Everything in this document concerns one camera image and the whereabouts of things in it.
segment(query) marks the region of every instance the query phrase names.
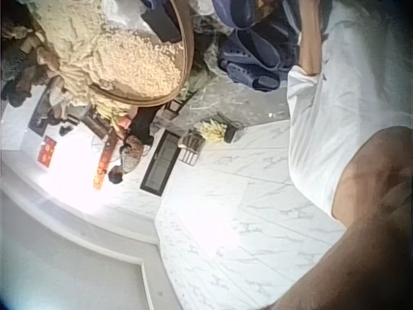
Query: white t-shirt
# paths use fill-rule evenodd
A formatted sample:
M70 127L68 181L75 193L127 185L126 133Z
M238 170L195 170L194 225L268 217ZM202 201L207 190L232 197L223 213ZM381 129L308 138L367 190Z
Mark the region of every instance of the white t-shirt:
M330 216L338 181L363 144L382 129L413 127L412 67L395 37L403 38L400 28L344 12L351 18L332 12L321 74L296 66L288 75L291 178Z

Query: red sign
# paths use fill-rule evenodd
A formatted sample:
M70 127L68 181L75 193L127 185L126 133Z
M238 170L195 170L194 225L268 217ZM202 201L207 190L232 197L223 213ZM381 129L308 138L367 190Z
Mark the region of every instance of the red sign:
M116 132L113 131L108 137L108 140L103 147L101 159L99 160L99 165L97 166L96 175L93 179L93 187L100 191L103 181L105 180L106 172L110 163L110 159L116 148L118 141L118 136Z
M41 163L46 168L49 168L50 162L52 161L52 156L57 142L51 137L45 136L45 139L41 143L41 148L37 161Z

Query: plastic bag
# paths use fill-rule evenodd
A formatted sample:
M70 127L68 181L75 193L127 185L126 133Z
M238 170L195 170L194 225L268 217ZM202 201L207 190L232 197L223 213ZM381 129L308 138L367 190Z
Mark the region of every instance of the plastic bag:
M215 12L212 0L189 0L189 4L195 12L202 16L211 15Z
M102 0L102 11L108 23L130 30L153 33L141 15L147 10L139 0Z

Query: wooden rim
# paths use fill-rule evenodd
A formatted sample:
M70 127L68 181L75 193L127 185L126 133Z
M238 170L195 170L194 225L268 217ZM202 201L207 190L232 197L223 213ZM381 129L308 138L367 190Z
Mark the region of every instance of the wooden rim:
M194 59L194 32L192 30L188 3L185 0L170 0L170 2L172 3L176 13L183 44L183 68L181 81L179 82L178 87L176 87L168 95L150 99L130 99L123 96L118 96L107 90L101 89L98 85L90 85L90 89L106 98L136 107L154 107L157 105L163 105L173 100L181 92L181 89L189 77Z

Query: tiled floor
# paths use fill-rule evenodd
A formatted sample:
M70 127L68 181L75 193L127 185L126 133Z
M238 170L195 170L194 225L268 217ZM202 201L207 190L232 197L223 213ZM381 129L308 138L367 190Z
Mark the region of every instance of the tiled floor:
M288 173L288 128L250 127L177 163L156 227L185 310L249 310L279 298L342 235Z

